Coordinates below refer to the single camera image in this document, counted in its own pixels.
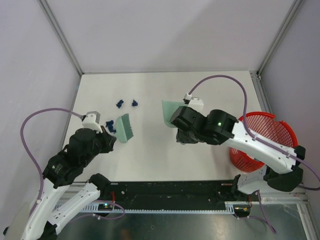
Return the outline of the blue paper scrap large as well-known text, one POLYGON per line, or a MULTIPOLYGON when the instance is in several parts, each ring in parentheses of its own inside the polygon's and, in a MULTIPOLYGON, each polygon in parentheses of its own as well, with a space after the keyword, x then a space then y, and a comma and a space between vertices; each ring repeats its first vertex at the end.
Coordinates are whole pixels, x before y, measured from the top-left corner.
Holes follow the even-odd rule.
POLYGON ((113 120, 106 121, 105 126, 111 134, 115 134, 117 130, 114 127, 115 122, 113 120))

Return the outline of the green hand brush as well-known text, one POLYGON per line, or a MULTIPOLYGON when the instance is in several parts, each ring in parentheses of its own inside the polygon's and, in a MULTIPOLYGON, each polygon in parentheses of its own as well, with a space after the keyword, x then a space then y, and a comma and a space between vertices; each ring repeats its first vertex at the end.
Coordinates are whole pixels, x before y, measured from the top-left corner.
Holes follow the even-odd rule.
POLYGON ((117 118, 115 121, 115 130, 115 136, 122 144, 127 143, 134 136, 130 122, 130 115, 128 113, 117 118))

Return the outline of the green dustpan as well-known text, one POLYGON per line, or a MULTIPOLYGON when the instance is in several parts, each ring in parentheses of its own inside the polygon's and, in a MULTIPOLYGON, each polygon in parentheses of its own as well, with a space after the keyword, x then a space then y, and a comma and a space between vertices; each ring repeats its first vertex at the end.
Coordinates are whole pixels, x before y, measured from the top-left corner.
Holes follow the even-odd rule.
POLYGON ((171 117, 179 107, 184 106, 185 104, 183 102, 167 101, 167 100, 162 100, 161 104, 162 104, 163 121, 165 125, 169 128, 176 128, 173 124, 171 124, 171 117))

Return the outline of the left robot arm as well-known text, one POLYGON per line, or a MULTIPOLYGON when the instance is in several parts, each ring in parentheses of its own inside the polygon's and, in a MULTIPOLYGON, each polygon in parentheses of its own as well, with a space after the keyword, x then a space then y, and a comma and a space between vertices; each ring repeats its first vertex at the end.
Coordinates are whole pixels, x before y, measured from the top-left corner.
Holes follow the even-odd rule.
POLYGON ((43 171, 43 190, 32 213, 23 207, 4 233, 6 240, 55 240, 63 228, 89 203, 105 200, 111 194, 110 181, 100 173, 61 207, 54 207, 85 167, 99 154, 114 149, 116 137, 105 129, 96 132, 80 128, 69 143, 50 158, 43 171))

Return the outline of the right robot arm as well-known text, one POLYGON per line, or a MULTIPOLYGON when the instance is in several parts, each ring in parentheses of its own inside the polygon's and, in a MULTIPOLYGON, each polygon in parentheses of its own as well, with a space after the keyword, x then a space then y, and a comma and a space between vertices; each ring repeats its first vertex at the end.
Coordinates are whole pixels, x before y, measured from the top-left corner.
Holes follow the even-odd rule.
POLYGON ((264 163, 261 169, 235 177, 230 194, 237 201, 264 186, 291 192, 302 183, 303 170, 297 161, 304 156, 304 149, 282 146, 250 131, 243 122, 223 110, 215 109, 204 116, 191 107, 180 106, 169 122, 178 129, 178 143, 224 145, 264 163))

